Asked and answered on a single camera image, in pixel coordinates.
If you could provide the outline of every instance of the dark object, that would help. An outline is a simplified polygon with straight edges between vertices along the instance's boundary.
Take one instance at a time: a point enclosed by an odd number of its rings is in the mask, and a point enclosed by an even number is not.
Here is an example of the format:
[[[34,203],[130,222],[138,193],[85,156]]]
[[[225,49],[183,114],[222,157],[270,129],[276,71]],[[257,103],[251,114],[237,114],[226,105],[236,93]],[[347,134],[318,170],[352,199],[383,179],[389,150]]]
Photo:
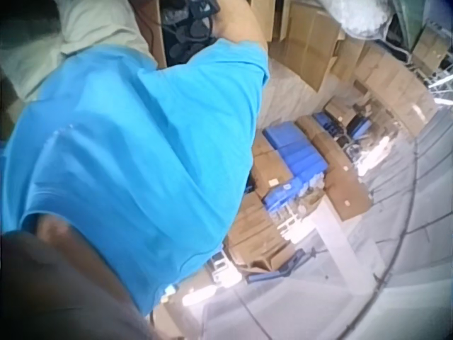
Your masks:
[[[272,280],[273,278],[284,278],[288,277],[294,268],[299,264],[304,256],[307,253],[303,249],[296,250],[296,254],[290,258],[287,263],[280,267],[278,271],[273,271],[272,273],[265,273],[265,274],[253,274],[249,275],[246,278],[247,283],[259,282],[259,281],[267,281]]]
[[[368,118],[362,115],[356,115],[346,127],[348,136],[357,140],[363,136],[371,127],[371,122]]]
[[[244,193],[251,193],[253,190],[255,190],[255,181],[253,180],[252,175],[249,174],[247,178],[246,190],[244,191]]]
[[[160,339],[138,310],[27,232],[1,238],[1,339]]]
[[[208,18],[220,11],[217,0],[188,0],[189,9],[194,19]]]
[[[343,127],[329,112],[315,113],[314,118],[334,139],[344,135]]]
[[[217,0],[186,0],[172,7],[177,1],[165,1],[161,15],[164,23],[164,47],[168,66],[185,64],[203,48],[212,45],[212,16],[220,11]]]

